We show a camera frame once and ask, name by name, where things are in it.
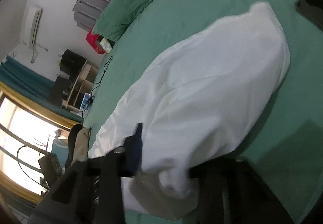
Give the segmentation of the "green bed sheet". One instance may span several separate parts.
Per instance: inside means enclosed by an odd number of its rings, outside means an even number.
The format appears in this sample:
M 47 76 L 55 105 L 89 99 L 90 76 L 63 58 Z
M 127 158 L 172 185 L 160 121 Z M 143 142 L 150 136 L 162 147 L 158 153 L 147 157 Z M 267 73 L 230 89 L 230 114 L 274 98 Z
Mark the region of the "green bed sheet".
M 85 120 L 92 147 L 126 91 L 166 49 L 223 17 L 267 2 L 282 26 L 290 64 L 258 120 L 230 155 L 245 156 L 300 223 L 322 193 L 322 32 L 295 10 L 298 0 L 153 0 L 117 41 Z

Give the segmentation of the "beige garment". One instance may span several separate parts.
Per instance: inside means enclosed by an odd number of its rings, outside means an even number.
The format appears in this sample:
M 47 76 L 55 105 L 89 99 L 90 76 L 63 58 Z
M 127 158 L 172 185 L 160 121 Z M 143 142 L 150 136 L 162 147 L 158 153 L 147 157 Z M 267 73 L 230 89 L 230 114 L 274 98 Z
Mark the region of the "beige garment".
M 83 127 L 77 134 L 72 157 L 72 165 L 78 161 L 84 162 L 88 159 L 89 139 L 91 128 Z

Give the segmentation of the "black speaker box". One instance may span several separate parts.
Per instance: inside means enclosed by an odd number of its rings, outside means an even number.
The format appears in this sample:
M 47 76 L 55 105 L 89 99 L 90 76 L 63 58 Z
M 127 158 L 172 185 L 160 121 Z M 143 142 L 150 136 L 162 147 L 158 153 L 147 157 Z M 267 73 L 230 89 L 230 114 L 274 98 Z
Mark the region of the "black speaker box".
M 85 63 L 86 58 L 66 49 L 61 57 L 60 71 L 68 75 L 75 75 L 81 71 Z

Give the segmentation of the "wooden desk shelf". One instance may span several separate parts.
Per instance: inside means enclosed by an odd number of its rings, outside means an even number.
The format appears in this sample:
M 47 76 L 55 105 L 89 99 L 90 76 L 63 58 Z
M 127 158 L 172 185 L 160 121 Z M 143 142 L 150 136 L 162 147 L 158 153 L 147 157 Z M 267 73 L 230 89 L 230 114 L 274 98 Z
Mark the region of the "wooden desk shelf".
M 78 114 L 82 109 L 83 102 L 90 96 L 90 91 L 92 90 L 98 72 L 99 70 L 96 66 L 86 61 L 66 91 L 61 108 L 73 114 Z

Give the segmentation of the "white hooded sweatshirt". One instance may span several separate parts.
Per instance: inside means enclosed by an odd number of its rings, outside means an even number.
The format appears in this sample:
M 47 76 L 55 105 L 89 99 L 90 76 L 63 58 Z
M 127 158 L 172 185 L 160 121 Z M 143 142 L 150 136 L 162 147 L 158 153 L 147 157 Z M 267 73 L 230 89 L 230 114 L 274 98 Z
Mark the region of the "white hooded sweatshirt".
M 88 155 L 102 156 L 143 124 L 142 159 L 122 178 L 127 210 L 178 220 L 197 207 L 191 167 L 235 150 L 290 64 L 267 2 L 223 17 L 163 51 L 117 103 Z

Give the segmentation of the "white wall air conditioner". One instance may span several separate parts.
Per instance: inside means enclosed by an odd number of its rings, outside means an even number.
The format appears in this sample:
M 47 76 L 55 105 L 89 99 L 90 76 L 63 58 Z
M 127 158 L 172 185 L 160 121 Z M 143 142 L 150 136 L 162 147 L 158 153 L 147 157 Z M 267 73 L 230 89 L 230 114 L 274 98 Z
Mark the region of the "white wall air conditioner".
M 28 12 L 28 22 L 30 23 L 29 41 L 30 49 L 36 45 L 38 25 L 41 19 L 43 9 L 40 7 L 30 7 Z

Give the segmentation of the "teal curtain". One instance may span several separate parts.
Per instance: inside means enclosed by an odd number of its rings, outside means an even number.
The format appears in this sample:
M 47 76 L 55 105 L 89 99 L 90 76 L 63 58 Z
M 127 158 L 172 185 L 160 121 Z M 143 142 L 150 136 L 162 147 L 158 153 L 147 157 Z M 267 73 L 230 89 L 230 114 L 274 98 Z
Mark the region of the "teal curtain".
M 56 115 L 82 122 L 80 116 L 49 102 L 50 92 L 54 87 L 53 81 L 30 70 L 10 56 L 1 62 L 1 82 Z

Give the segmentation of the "tablet with white packet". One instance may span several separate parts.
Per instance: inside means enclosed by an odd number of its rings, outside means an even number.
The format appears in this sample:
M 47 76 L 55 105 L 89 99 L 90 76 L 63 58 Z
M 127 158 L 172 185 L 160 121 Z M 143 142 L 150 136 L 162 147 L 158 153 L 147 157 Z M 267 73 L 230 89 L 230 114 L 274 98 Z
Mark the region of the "tablet with white packet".
M 99 45 L 106 54 L 109 54 L 109 52 L 112 50 L 112 45 L 106 38 L 102 38 L 99 41 Z

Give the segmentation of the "green pillow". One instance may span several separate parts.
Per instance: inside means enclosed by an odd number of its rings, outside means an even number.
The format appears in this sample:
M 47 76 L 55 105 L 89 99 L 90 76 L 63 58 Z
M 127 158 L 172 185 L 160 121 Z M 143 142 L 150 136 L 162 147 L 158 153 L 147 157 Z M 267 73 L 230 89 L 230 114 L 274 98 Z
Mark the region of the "green pillow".
M 92 33 L 117 42 L 152 0 L 111 0 L 97 19 Z

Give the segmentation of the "white blue power strip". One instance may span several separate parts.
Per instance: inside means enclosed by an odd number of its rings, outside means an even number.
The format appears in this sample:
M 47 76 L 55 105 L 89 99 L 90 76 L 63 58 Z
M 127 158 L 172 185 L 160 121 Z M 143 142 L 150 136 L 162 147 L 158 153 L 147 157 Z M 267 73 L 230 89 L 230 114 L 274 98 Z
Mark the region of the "white blue power strip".
M 92 105 L 94 101 L 94 96 L 92 96 L 89 93 L 85 93 L 83 100 L 81 102 L 81 106 L 80 106 L 80 112 L 85 112 L 86 110 L 88 110 L 90 108 L 90 106 Z

